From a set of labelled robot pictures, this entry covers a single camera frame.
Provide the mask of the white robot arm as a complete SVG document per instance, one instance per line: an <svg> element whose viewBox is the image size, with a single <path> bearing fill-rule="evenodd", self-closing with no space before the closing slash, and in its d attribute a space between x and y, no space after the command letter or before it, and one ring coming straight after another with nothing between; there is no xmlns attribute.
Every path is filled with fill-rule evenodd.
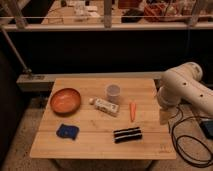
<svg viewBox="0 0 213 171"><path fill-rule="evenodd" d="M176 107L182 99L213 115L213 90L200 83L202 76L202 68L195 62L186 62L163 72L162 85L157 92L161 125L168 122L169 109Z"/></svg>

